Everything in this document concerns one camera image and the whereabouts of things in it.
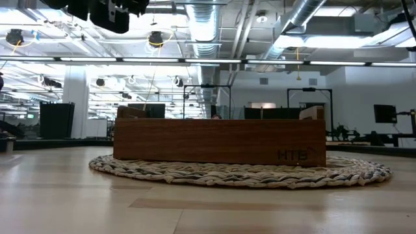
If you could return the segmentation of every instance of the fluorescent light fixture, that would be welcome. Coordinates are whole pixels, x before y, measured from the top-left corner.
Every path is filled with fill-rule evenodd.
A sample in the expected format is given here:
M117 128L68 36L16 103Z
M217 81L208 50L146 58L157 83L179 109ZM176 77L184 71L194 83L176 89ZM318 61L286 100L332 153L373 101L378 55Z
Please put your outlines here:
M176 58L123 58L124 62L179 62Z
M371 66L385 66L398 68L416 68L416 63L412 62L373 62Z
M15 60L15 61L54 61L53 57L23 57L23 56L2 56L0 60Z
M6 114L27 114L26 111L4 111Z
M9 93L30 93L30 94L46 94L49 93L48 90L7 90L5 92ZM52 93L63 93L63 91L53 91Z
M311 61L311 65L333 65L333 66L364 66L365 62L329 62Z
M305 47L354 49L364 46L371 38L355 36L310 36L305 41Z
M73 62L116 62L117 59L116 58L82 58L82 57L77 57L77 58L60 58L62 61L73 61Z
M286 64L286 65L302 65L303 61L293 61L293 60L248 60L249 64Z
M241 63L241 59L202 59L202 58L190 58L185 59L185 62L190 63L233 63L238 64Z

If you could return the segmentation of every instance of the computer monitor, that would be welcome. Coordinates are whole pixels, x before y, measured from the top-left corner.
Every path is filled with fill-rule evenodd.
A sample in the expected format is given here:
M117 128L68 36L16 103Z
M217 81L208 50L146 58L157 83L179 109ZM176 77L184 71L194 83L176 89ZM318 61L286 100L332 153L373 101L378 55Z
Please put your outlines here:
M374 117L379 124L397 124L396 107L393 105L374 105Z

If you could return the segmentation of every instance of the exposed ductwork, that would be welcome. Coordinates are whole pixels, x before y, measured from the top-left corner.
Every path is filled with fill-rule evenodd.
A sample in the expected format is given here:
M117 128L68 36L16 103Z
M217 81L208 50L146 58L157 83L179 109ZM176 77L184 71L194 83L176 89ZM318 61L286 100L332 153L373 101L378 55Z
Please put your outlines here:
M279 45L278 38L279 36L289 30L303 27L305 29L308 21L313 17L313 15L319 10L319 8L326 2L326 0L296 0L293 4L293 9L286 16L279 18L276 23L277 29L276 41L267 52L261 57L261 59L278 59L280 55L285 50L284 47ZM259 65L255 68L257 72L273 72L276 71L275 67L269 65Z
M187 5L189 16L189 31L191 37L200 44L194 44L194 54L197 58L216 58L218 46L210 44L218 39L219 7L216 5ZM198 81L202 85L213 84L214 76L218 75L217 67L198 66ZM209 118L212 95L209 89L201 90L203 106Z

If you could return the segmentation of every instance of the woven rug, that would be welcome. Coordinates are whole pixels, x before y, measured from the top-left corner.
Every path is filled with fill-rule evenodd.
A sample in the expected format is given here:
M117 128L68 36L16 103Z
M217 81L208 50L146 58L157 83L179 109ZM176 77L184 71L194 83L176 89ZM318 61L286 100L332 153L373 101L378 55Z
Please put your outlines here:
M393 173L375 162L327 156L327 167L216 164L198 162L121 161L112 155L92 159L90 167L116 176L167 183L253 188L350 186L382 182Z

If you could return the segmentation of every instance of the light wood floor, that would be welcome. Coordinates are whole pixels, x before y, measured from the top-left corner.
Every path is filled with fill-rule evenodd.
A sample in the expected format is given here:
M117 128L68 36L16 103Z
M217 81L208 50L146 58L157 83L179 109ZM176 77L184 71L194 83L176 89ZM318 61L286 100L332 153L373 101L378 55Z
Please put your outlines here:
M318 190L168 185L89 169L112 148L0 155L0 233L416 233L416 160L328 152L389 165L390 182Z

